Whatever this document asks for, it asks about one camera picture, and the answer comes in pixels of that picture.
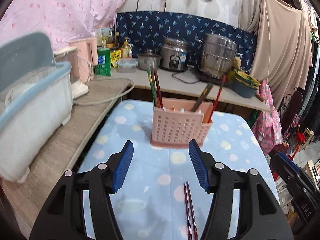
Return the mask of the maroon chopstick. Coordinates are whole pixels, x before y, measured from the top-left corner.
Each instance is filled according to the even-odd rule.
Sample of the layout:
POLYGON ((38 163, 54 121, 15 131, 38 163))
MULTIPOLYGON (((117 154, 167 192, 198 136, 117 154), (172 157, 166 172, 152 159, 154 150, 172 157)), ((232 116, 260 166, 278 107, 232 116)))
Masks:
POLYGON ((198 240, 199 234, 198 234, 197 225, 196 225, 193 201, 191 197, 191 190, 190 190, 188 181, 186 182, 186 184, 187 184, 187 192, 188 192, 188 200, 189 200, 189 210, 190 210, 189 213, 190 213, 190 224, 191 224, 192 236, 193 236, 193 239, 198 240))
POLYGON ((188 240, 192 240, 192 230, 191 230, 191 224, 190 224, 190 213, 189 213, 189 200, 188 200, 188 192, 187 192, 187 184, 183 184, 184 189, 184 202, 185 202, 185 215, 186 215, 186 224, 187 224, 187 234, 188 234, 188 240))

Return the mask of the red chopstick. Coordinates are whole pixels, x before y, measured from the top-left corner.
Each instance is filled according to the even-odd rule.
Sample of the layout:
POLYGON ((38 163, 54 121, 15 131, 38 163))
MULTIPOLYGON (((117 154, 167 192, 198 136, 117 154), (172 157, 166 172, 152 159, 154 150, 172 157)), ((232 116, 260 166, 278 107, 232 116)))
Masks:
POLYGON ((212 115, 213 115, 213 113, 214 113, 214 111, 216 110, 216 107, 217 107, 217 105, 218 105, 219 98, 220 98, 222 89, 223 89, 223 87, 224 87, 225 81, 226 81, 226 76, 224 75, 224 76, 222 77, 222 79, 221 79, 221 83, 220 83, 220 87, 219 87, 219 90, 218 90, 218 94, 217 94, 216 100, 215 100, 215 102, 214 102, 214 104, 213 104, 213 109, 212 109, 212 111, 211 111, 211 113, 210 113, 210 115, 209 115, 208 121, 207 121, 208 123, 211 122, 211 120, 212 120, 212 115))
POLYGON ((161 88, 159 84, 159 79, 157 75, 157 70, 153 71, 153 75, 155 77, 155 83, 156 83, 156 89, 157 89, 157 96, 158 96, 158 101, 159 101, 159 107, 163 109, 163 102, 162 102, 162 95, 161 95, 161 88))

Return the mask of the pink floral curtain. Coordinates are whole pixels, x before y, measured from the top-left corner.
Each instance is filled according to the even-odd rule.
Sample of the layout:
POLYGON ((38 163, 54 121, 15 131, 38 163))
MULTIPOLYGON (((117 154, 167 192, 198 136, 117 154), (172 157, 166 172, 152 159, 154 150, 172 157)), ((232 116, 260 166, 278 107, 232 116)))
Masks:
POLYGON ((57 50, 112 27, 126 0, 13 0, 1 19, 1 44, 21 35, 46 33, 57 50))

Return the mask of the small steel pot with lid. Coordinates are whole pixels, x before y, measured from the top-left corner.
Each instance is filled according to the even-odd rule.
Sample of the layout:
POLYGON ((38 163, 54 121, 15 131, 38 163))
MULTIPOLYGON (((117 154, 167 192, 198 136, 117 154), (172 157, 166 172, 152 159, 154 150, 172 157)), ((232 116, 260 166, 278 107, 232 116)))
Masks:
POLYGON ((151 49, 148 49, 145 53, 137 55, 138 68, 140 70, 157 70, 160 66, 162 57, 152 52, 151 49))

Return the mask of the red plastic stool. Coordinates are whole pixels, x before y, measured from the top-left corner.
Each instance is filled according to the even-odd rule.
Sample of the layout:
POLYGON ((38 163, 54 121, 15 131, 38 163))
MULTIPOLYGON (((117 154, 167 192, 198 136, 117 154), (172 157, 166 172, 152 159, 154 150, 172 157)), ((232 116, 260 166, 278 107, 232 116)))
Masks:
POLYGON ((294 157, 296 156, 296 154, 298 153, 298 151, 300 150, 301 146, 304 144, 304 142, 306 141, 306 137, 302 132, 298 132, 296 134, 296 142, 297 142, 297 146, 294 150, 294 153, 292 155, 292 159, 294 159, 294 157))

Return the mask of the yellow seasoning packet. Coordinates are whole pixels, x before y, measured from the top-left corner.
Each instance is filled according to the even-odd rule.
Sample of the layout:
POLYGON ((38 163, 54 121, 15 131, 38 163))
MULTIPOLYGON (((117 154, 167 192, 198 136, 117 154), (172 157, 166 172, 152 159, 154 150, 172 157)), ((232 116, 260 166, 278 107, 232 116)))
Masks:
POLYGON ((111 50, 110 61, 113 68, 118 68, 118 61, 121 59, 121 50, 111 50))

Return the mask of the blue polka dot tablecloth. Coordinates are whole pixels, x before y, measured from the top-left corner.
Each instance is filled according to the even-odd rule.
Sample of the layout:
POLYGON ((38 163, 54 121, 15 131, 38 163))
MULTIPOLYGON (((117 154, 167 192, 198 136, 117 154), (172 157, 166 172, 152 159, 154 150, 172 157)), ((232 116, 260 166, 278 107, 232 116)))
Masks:
MULTIPOLYGON (((202 232, 212 196, 200 187, 188 150, 150 144, 153 105, 125 100, 108 115, 79 172, 87 172, 132 141, 134 155, 122 188, 111 196, 124 239, 187 239, 184 183, 189 183, 197 230, 202 232)), ((215 112, 202 146, 233 170, 259 171, 272 192, 276 185, 267 160, 247 122, 215 112)))

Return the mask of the grey-blue drainer lid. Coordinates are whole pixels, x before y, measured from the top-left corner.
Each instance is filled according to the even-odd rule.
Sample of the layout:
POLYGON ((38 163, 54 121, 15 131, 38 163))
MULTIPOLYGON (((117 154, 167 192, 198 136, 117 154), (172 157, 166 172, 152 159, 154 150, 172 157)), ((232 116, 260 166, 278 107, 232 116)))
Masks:
POLYGON ((29 72, 54 65, 50 38, 42 32, 1 45, 1 91, 29 72))

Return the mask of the induction cooktop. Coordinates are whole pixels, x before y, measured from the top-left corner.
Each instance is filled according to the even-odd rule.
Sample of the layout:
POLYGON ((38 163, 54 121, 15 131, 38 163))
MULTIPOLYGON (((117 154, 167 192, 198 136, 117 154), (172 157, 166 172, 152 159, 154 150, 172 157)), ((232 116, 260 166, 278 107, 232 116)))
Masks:
MULTIPOLYGON (((195 73, 199 79, 199 81, 205 82, 205 83, 212 83, 214 85, 220 86, 222 79, 217 79, 211 76, 208 76, 206 74, 203 74, 197 67, 194 69, 195 73)), ((226 79, 225 83, 223 85, 226 88, 232 89, 232 84, 226 79)))

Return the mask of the white blender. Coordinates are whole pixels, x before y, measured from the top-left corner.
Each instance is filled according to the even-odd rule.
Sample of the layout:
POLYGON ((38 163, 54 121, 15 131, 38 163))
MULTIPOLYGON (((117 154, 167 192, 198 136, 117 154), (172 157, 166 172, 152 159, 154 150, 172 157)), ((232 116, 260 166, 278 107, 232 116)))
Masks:
POLYGON ((69 61, 71 63, 70 81, 73 99, 78 99, 88 93, 89 88, 85 81, 80 79, 80 69, 78 48, 75 46, 67 46, 60 50, 54 51, 56 62, 69 61))

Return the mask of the pink perforated utensil holder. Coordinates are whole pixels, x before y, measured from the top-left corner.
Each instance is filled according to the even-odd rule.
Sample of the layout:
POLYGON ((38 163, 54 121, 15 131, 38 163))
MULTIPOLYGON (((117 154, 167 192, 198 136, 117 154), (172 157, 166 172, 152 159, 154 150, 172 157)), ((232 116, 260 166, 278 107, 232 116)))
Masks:
POLYGON ((196 140, 199 146, 213 124, 213 103, 203 102, 192 112, 194 100, 163 98, 163 108, 153 108, 150 144, 166 148, 188 148, 189 141, 196 140))

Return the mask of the beige hanging cloth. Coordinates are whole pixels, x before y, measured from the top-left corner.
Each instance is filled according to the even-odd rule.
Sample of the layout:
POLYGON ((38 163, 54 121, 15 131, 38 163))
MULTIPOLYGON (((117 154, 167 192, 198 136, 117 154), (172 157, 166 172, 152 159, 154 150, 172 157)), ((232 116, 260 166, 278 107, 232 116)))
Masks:
POLYGON ((250 74, 266 80, 273 103, 304 88, 311 62, 311 31, 301 10, 282 0, 242 0, 240 29, 257 34, 250 74))

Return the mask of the navy floral backsplash cloth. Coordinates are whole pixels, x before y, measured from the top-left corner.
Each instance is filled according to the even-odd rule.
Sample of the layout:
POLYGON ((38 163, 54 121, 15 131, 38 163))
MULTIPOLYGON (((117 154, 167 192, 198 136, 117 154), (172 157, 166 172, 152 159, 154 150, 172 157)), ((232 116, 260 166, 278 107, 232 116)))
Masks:
POLYGON ((165 38, 175 38, 189 43, 188 61, 199 63, 201 44, 205 34, 230 38, 237 44, 241 69, 249 73, 257 46, 257 36, 219 21, 175 12, 135 11, 117 14, 116 31, 120 41, 125 38, 133 44, 133 56, 151 49, 160 54, 165 38))

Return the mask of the pink electric kettle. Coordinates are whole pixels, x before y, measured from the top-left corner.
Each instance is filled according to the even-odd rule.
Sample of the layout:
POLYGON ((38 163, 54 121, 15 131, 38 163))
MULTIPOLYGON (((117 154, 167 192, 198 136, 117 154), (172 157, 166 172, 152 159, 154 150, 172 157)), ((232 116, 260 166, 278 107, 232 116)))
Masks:
POLYGON ((98 65, 97 39, 95 37, 71 41, 69 45, 77 47, 80 57, 88 60, 93 66, 98 65))

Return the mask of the white box carton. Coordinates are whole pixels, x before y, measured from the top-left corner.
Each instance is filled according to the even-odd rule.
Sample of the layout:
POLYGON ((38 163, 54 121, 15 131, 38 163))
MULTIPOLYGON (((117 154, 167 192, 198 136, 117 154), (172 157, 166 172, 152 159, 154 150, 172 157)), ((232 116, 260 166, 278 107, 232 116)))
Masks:
POLYGON ((94 30, 95 38, 97 40, 97 46, 103 45, 103 40, 106 40, 106 43, 113 43, 112 29, 111 28, 97 28, 94 30))

